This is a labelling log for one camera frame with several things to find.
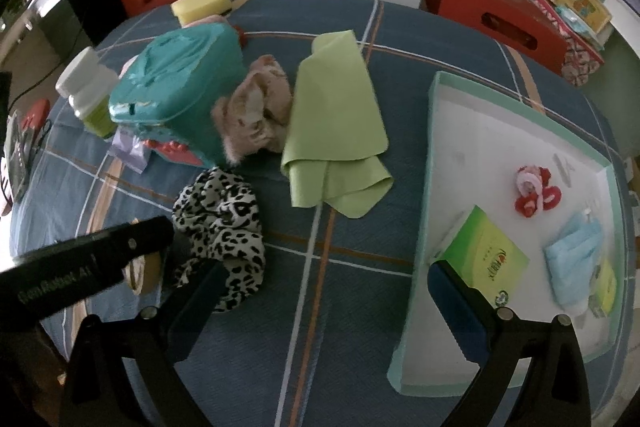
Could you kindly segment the tan tape roll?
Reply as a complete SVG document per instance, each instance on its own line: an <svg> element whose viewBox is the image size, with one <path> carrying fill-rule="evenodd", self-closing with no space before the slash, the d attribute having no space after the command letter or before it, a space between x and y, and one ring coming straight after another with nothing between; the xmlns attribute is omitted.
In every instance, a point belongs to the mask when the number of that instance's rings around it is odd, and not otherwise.
<svg viewBox="0 0 640 427"><path fill-rule="evenodd" d="M162 279L162 257L159 253L132 259L124 269L124 280L134 295L149 294Z"/></svg>

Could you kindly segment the teal wet wipes pack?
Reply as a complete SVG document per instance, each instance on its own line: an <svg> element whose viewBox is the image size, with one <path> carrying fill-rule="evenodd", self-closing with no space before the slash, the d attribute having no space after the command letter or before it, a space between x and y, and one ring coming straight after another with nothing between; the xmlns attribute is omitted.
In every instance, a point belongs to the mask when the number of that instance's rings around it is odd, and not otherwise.
<svg viewBox="0 0 640 427"><path fill-rule="evenodd" d="M108 100L115 124L163 158L198 167L224 165L212 109L244 80L238 32L227 23L178 28L152 40Z"/></svg>

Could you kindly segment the red stool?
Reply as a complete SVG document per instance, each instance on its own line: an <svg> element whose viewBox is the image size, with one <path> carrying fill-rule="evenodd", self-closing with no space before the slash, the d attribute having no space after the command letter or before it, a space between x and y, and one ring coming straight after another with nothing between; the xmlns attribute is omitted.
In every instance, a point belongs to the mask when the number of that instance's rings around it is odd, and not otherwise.
<svg viewBox="0 0 640 427"><path fill-rule="evenodd" d="M46 127L51 110L51 103L47 98L40 98L29 107L23 117L20 130L24 144L32 145Z"/></svg>

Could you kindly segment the purple plastic packet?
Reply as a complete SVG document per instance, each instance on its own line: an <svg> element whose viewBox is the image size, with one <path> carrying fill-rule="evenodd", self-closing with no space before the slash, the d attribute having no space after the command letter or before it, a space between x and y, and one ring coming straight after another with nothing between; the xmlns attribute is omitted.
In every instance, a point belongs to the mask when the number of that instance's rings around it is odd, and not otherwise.
<svg viewBox="0 0 640 427"><path fill-rule="evenodd" d="M151 150L130 130L118 127L111 139L108 153L119 159L135 173L142 173L149 165Z"/></svg>

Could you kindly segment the white shelf counter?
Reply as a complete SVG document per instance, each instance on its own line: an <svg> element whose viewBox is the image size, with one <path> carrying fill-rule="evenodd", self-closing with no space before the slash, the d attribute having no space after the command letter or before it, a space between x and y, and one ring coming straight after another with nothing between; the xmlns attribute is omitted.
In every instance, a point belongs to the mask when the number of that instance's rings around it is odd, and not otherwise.
<svg viewBox="0 0 640 427"><path fill-rule="evenodd" d="M604 0L604 6L611 13L611 24L623 37L628 46L639 54L640 50L640 20L639 15L625 0Z"/></svg>

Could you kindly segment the red patterned box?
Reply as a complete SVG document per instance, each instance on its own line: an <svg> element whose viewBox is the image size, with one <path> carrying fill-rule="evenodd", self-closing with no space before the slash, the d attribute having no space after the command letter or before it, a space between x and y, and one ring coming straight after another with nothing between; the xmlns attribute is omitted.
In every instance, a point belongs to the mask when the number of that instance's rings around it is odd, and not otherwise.
<svg viewBox="0 0 640 427"><path fill-rule="evenodd" d="M575 87L585 86L589 77L604 64L603 57L562 20L548 0L534 0L534 3L566 41L567 49L561 67L562 77Z"/></svg>

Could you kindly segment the white cap jar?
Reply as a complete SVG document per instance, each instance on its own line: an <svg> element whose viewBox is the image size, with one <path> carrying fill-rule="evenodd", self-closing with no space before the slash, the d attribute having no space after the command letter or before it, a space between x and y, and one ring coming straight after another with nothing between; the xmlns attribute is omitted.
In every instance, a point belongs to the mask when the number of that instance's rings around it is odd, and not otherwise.
<svg viewBox="0 0 640 427"><path fill-rule="evenodd" d="M117 128L111 120L108 99L118 82L116 72L101 64L96 50L87 46L63 70L55 89L85 128L106 140Z"/></svg>

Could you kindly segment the leopard print scrunchie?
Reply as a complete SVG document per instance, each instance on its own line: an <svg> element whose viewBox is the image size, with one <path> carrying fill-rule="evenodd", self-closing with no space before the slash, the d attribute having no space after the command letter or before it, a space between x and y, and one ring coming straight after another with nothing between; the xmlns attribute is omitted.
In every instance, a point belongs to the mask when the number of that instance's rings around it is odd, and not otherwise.
<svg viewBox="0 0 640 427"><path fill-rule="evenodd" d="M242 176L220 168L201 172L183 187L171 220L186 241L174 272L176 287L192 283L205 262L215 260L226 269L226 281L214 313L230 312L259 291L266 269L262 221L256 195Z"/></svg>

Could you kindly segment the white tray with teal rim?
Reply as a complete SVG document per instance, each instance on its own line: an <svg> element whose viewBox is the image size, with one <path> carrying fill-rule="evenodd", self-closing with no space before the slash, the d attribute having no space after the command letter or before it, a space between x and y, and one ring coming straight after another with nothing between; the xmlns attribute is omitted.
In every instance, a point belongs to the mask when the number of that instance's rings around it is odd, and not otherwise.
<svg viewBox="0 0 640 427"><path fill-rule="evenodd" d="M549 282L544 246L579 211L590 210L603 229L601 255L611 262L617 288L607 317L586 314L577 329L591 403L600 407L622 373L630 331L628 198L611 156L522 102L449 72L430 91L428 152L416 265L404 330L387 378L402 395L456 397L477 367L466 361L428 292L426 274L442 243L474 207L520 247L529 265L509 303L523 319L549 321L560 308ZM515 173L547 167L562 191L560 205L526 219L514 208Z"/></svg>

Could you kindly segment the dark red scrunchie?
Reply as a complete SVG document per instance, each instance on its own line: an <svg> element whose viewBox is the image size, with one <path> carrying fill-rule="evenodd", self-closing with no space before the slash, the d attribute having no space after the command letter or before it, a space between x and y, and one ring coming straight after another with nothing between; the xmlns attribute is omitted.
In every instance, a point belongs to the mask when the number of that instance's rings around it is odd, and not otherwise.
<svg viewBox="0 0 640 427"><path fill-rule="evenodd" d="M242 49L244 49L247 46L247 43L248 43L248 38L245 35L245 31L242 28L239 28L239 26L234 26L234 29L235 29L236 33L238 34L240 47Z"/></svg>

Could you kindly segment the red cardboard box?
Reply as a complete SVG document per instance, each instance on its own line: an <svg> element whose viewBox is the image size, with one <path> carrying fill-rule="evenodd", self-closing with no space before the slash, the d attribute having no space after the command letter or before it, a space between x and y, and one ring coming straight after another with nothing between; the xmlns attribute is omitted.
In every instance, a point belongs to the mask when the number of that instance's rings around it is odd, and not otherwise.
<svg viewBox="0 0 640 427"><path fill-rule="evenodd" d="M559 74L565 39L532 0L424 0L428 12L482 32Z"/></svg>

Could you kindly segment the yellow sponge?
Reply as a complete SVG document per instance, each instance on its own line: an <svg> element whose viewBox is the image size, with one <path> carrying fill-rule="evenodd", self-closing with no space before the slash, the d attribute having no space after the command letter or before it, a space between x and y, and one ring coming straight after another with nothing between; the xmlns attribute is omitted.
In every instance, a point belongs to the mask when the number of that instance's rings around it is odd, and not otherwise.
<svg viewBox="0 0 640 427"><path fill-rule="evenodd" d="M181 27L213 15L222 15L232 9L231 0L177 0L170 5Z"/></svg>

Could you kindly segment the pink beige plush toy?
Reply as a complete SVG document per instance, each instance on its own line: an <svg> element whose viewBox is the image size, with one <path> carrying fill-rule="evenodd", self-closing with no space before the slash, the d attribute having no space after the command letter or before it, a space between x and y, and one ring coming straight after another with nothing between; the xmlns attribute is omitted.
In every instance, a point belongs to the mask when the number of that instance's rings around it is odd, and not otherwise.
<svg viewBox="0 0 640 427"><path fill-rule="evenodd" d="M273 55L258 57L232 95L212 108L228 164L239 165L258 150L281 153L292 105L291 86L281 65Z"/></svg>

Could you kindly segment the light blue face mask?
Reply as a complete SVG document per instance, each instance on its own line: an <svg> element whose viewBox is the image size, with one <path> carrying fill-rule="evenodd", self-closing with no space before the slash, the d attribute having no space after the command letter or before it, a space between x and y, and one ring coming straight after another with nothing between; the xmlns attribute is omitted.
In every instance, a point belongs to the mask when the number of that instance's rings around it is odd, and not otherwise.
<svg viewBox="0 0 640 427"><path fill-rule="evenodd" d="M575 213L555 241L544 247L554 300L572 317L588 308L591 279L602 245L602 225L586 209Z"/></svg>

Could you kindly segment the lime green cloth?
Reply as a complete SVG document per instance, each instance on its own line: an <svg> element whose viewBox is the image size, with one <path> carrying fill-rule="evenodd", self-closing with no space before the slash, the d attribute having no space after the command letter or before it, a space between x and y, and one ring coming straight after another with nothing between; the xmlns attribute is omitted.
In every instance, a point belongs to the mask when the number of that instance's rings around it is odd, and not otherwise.
<svg viewBox="0 0 640 427"><path fill-rule="evenodd" d="M380 159L389 145L355 34L315 38L297 69L281 159L291 204L324 202L349 219L363 217L394 183Z"/></svg>

